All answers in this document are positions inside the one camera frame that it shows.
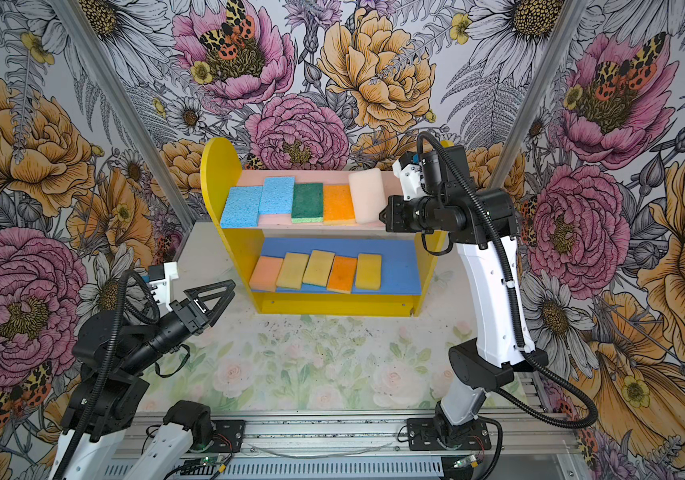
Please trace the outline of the aluminium front rail frame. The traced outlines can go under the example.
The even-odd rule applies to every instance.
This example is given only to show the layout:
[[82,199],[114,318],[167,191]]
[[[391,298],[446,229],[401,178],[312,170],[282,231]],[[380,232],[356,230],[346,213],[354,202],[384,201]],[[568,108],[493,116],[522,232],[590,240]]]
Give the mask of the aluminium front rail frame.
[[214,419],[244,420],[242,451],[182,454],[202,466],[176,478],[208,479],[222,461],[224,479],[586,479],[576,437],[513,409],[486,409],[487,451],[410,451],[406,420],[427,410],[236,412]]

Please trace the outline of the pale pink sponge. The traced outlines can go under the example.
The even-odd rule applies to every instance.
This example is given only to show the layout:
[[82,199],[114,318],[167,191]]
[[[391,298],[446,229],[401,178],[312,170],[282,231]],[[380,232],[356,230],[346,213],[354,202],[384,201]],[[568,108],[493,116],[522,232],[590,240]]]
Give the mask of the pale pink sponge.
[[348,176],[348,186],[355,221],[358,224],[376,222],[387,205],[380,171],[370,169],[354,172]]

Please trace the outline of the large yellow sponge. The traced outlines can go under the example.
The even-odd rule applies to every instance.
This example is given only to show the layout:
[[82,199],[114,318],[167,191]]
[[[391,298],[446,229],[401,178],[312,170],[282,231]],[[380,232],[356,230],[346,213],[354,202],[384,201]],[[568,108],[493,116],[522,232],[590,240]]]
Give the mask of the large yellow sponge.
[[326,288],[328,279],[330,279],[330,272],[332,272],[332,265],[334,265],[334,258],[336,258],[336,254],[332,252],[312,251],[308,264],[306,264],[304,277],[302,277],[302,284]]

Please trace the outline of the left aluminium corner post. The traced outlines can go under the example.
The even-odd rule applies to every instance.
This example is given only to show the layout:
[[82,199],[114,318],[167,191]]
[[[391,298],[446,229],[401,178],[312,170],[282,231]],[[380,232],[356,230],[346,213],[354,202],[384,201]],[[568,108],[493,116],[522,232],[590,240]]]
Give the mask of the left aluminium corner post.
[[140,116],[128,96],[128,92],[122,85],[120,76],[108,61],[106,54],[100,47],[100,42],[92,33],[92,28],[88,24],[88,20],[84,12],[80,9],[80,4],[77,1],[55,1],[52,6],[54,12],[62,24],[64,29],[68,32],[76,50],[84,56],[86,65],[90,72],[96,76],[96,82],[100,86],[106,99],[112,104],[114,111],[118,114],[118,118],[122,122],[124,128],[128,132],[128,136],[132,140],[132,145],[142,154],[150,172],[154,174],[154,179],[158,182],[160,189],[166,194],[166,199],[176,216],[182,224],[182,228],[186,231],[192,230],[196,225],[196,216],[188,207],[184,196],[176,187],[160,152],[156,149],[152,136],[144,127]]

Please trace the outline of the blue cellulose sponge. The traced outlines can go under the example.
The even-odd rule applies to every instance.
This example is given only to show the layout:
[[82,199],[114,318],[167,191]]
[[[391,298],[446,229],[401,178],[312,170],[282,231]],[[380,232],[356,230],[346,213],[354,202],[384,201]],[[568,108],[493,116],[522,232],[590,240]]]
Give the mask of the blue cellulose sponge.
[[260,198],[260,215],[286,215],[292,213],[294,201],[293,177],[268,177],[262,184],[262,198]]

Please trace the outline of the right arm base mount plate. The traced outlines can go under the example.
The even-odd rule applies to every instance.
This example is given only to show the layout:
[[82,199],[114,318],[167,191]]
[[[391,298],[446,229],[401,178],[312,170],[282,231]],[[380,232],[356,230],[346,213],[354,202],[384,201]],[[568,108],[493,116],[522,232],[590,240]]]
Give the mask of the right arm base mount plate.
[[492,448],[488,428],[480,420],[453,426],[437,418],[409,418],[405,426],[410,451],[480,452]]

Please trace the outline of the green scouring pad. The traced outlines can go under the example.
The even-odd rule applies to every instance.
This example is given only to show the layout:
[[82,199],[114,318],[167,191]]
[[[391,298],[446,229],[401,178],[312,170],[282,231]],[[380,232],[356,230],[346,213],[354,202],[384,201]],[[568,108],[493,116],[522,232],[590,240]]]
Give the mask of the green scouring pad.
[[294,185],[292,223],[310,224],[324,221],[324,184],[300,183]]

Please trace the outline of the yellow sponge with green back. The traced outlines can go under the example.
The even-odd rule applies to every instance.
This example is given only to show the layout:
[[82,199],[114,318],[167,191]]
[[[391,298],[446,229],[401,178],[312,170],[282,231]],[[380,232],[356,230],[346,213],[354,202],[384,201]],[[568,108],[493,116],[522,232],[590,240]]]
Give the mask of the yellow sponge with green back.
[[276,287],[290,290],[302,289],[302,279],[304,279],[308,259],[310,259],[308,254],[286,253],[280,274],[278,274],[278,280],[276,280]]

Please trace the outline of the small yellow sponge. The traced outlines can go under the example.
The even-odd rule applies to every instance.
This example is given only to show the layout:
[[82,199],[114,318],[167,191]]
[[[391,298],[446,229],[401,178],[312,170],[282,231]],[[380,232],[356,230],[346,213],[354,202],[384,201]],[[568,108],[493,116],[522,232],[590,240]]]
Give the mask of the small yellow sponge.
[[358,290],[378,291],[381,287],[382,257],[377,254],[362,253],[357,258],[355,288]]

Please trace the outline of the aluminium corner post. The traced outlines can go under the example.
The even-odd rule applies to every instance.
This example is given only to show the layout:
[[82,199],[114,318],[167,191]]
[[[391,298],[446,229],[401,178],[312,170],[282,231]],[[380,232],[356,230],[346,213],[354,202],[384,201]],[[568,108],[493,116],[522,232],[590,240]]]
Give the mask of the aluminium corner post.
[[112,104],[114,111],[118,114],[118,118],[122,122],[124,128],[128,132],[128,136],[132,140],[132,145],[142,154],[150,172],[154,174],[154,179],[158,182],[160,189],[166,194],[166,199],[176,216],[182,224],[182,228],[186,231],[192,230],[196,225],[196,216],[188,207],[184,196],[176,187],[160,152],[156,149],[152,136],[144,127],[140,116],[128,96],[128,92],[122,85],[120,76],[108,61],[106,54],[100,47],[100,42],[92,33],[92,28],[88,24],[88,20],[84,12],[80,9],[80,4],[77,1],[55,1],[52,6],[54,12],[62,24],[64,29],[68,32],[76,50],[84,56],[86,65],[90,72],[96,76],[96,82],[100,86],[106,99]]
[[491,176],[490,189],[501,189],[505,178],[512,170],[522,141],[536,116],[538,105],[546,89],[551,85],[552,78],[560,66],[562,58],[568,52],[569,44],[576,30],[578,30],[578,25],[588,4],[589,2],[586,0],[564,2],[550,40],[548,40],[543,52],[543,58],[532,76],[529,89],[504,142],[498,166]]

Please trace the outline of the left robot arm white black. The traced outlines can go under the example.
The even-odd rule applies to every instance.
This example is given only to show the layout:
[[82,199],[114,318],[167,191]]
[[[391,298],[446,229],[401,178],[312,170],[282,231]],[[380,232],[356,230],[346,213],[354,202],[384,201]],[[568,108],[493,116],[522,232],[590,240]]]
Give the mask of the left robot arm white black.
[[148,390],[142,373],[214,326],[236,296],[232,280],[186,290],[186,299],[160,314],[154,288],[126,271],[114,309],[88,319],[72,348],[80,384],[60,422],[54,479],[96,479],[106,470]]

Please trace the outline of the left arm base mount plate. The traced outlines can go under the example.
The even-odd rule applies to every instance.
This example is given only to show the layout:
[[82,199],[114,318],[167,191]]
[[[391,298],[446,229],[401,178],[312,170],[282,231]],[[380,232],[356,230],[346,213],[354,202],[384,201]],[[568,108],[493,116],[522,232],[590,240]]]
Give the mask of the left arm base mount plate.
[[246,422],[244,420],[212,420],[212,430],[214,436],[204,450],[206,454],[236,454],[242,451],[242,441],[244,441],[244,430]]

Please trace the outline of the orange sponge front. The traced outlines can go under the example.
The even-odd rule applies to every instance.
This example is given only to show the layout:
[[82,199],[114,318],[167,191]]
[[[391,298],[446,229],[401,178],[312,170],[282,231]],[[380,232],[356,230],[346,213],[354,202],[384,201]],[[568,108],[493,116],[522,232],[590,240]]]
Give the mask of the orange sponge front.
[[352,257],[336,256],[332,262],[332,270],[328,277],[326,290],[334,293],[350,294],[352,292],[357,259]]

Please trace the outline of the pink orange sponge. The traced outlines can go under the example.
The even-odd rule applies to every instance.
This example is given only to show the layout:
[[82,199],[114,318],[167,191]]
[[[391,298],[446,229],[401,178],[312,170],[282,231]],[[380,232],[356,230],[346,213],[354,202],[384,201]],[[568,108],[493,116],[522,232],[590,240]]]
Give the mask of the pink orange sponge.
[[278,282],[278,276],[282,270],[282,263],[284,263],[282,258],[260,256],[256,266],[254,266],[252,276],[250,276],[250,282],[248,282],[250,289],[260,292],[276,291],[276,282]]

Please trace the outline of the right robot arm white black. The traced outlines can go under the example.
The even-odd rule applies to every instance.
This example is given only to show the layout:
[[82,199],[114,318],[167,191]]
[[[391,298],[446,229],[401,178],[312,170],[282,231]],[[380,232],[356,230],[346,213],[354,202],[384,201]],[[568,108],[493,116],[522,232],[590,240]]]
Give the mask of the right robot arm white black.
[[447,233],[446,251],[458,253],[468,278],[478,334],[450,348],[453,379],[434,415],[435,436],[447,449],[484,432],[479,412],[488,393],[510,384],[517,372],[548,364],[518,298],[513,200],[502,189],[478,191],[464,158],[460,146],[443,155],[403,154],[392,166],[402,192],[379,214],[388,232]]

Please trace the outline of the yellow wooden two-tier shelf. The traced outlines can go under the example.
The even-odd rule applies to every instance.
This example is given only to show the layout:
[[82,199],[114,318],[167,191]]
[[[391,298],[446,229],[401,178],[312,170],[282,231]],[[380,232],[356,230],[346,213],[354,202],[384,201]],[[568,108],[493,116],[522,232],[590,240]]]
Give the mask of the yellow wooden two-tier shelf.
[[[212,223],[246,288],[246,298],[260,314],[408,317],[419,314],[438,260],[426,253],[419,234],[388,233],[381,222],[332,225],[292,223],[290,215],[268,215],[254,228],[224,229],[220,225],[228,193],[234,187],[262,186],[270,177],[294,176],[298,183],[342,184],[351,171],[243,170],[236,148],[226,138],[204,147],[200,176],[202,195]],[[282,257],[324,250],[346,257],[360,253],[382,257],[381,288],[352,293],[327,292],[316,286],[276,292],[248,285],[260,255]]]

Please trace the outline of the right aluminium corner post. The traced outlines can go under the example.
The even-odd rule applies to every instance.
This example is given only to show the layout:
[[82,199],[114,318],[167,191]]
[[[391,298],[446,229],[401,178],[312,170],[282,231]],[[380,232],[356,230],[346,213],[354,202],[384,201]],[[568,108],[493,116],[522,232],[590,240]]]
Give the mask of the right aluminium corner post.
[[552,78],[560,66],[562,58],[568,52],[569,44],[576,30],[578,30],[578,25],[588,4],[589,2],[586,0],[564,2],[550,40],[548,40],[543,52],[543,58],[532,76],[529,89],[504,142],[498,166],[491,176],[490,189],[501,189],[505,178],[512,170],[522,141],[536,116],[538,105],[546,89],[551,85]]

